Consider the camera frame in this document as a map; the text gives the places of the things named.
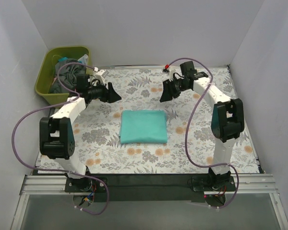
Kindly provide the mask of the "teal t shirt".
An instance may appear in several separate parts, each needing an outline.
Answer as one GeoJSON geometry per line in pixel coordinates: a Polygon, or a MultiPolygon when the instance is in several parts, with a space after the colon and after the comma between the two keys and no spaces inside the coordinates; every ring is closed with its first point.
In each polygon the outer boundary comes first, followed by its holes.
{"type": "Polygon", "coordinates": [[[121,144],[168,142],[167,118],[163,110],[125,110],[121,115],[121,144]]]}

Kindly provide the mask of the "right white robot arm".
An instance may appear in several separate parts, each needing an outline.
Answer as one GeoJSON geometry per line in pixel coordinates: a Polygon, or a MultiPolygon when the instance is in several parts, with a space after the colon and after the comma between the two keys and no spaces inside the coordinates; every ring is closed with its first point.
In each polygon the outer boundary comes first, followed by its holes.
{"type": "Polygon", "coordinates": [[[213,84],[213,74],[209,69],[198,72],[195,59],[187,58],[180,65],[181,73],[176,73],[169,64],[163,68],[168,79],[163,81],[163,92],[160,102],[178,98],[183,91],[193,90],[200,94],[212,108],[211,131],[215,137],[213,163],[206,166],[208,173],[203,184],[212,190],[221,189],[230,182],[230,163],[233,146],[244,131],[244,110],[241,99],[233,99],[225,95],[213,84]]]}

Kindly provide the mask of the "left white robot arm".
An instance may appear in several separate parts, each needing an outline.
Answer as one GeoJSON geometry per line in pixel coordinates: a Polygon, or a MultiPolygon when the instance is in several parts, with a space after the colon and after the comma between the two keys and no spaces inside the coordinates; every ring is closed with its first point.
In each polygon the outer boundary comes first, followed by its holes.
{"type": "Polygon", "coordinates": [[[42,118],[39,123],[39,143],[42,155],[55,160],[64,169],[71,181],[86,192],[92,188],[92,179],[87,175],[90,171],[75,153],[75,139],[72,124],[80,113],[87,108],[92,100],[99,99],[104,103],[121,100],[111,82],[105,83],[106,70],[100,70],[90,76],[80,74],[76,77],[76,91],[80,94],[68,97],[66,104],[49,118],[42,118]]]}

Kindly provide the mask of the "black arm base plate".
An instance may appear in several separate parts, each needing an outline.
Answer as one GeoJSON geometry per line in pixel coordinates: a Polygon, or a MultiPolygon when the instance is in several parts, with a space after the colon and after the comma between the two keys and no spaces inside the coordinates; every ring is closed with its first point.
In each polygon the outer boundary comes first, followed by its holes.
{"type": "Polygon", "coordinates": [[[204,193],[233,192],[233,176],[214,178],[200,174],[96,174],[95,179],[66,180],[66,193],[90,193],[95,202],[183,201],[204,202],[204,193]]]}

